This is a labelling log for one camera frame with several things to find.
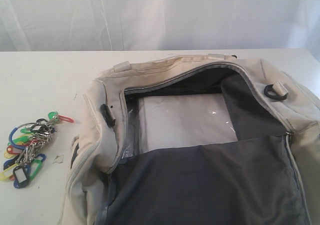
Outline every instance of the bunch of key tags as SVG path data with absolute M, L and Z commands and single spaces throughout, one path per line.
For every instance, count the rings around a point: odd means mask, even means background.
M 4 152 L 4 157 L 8 160 L 3 164 L 0 181 L 9 179 L 13 181 L 16 189 L 26 187 L 46 160 L 46 155 L 41 153 L 41 150 L 52 140 L 56 132 L 55 125 L 61 121 L 74 122 L 73 119 L 61 116 L 56 111 L 50 112 L 48 118 L 48 120 L 40 118 L 36 122 L 28 122 L 12 130 Z M 18 130 L 21 135 L 13 139 Z

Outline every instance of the fabric backdrop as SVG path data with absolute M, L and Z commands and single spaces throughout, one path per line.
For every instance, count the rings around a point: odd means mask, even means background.
M 0 51 L 308 48 L 320 0 L 0 0 Z

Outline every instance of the yellow key tag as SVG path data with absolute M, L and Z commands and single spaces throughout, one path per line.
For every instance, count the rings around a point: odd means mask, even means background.
M 15 163 L 12 166 L 8 167 L 7 169 L 3 170 L 3 172 L 0 172 L 0 181 L 10 178 L 14 174 L 14 168 L 16 166 L 17 164 Z
M 17 156 L 16 154 L 9 154 L 7 150 L 4 151 L 3 155 L 6 159 L 12 159 L 13 157 Z

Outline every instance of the white table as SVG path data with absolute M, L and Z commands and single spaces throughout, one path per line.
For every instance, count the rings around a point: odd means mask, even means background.
M 0 52 L 1 166 L 14 127 L 45 118 L 50 111 L 76 121 L 56 126 L 56 140 L 44 149 L 47 159 L 28 187 L 15 189 L 12 181 L 0 181 L 0 224 L 57 224 L 70 167 L 71 142 L 81 126 L 82 94 L 99 72 L 124 61 L 139 63 L 208 53 L 266 59 L 320 97 L 320 64 L 306 49 Z M 64 155 L 63 163 L 53 163 L 57 155 Z

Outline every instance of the white backdrop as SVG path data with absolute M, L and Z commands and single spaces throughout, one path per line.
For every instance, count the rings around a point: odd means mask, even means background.
M 308 48 L 320 0 L 0 0 L 0 51 Z

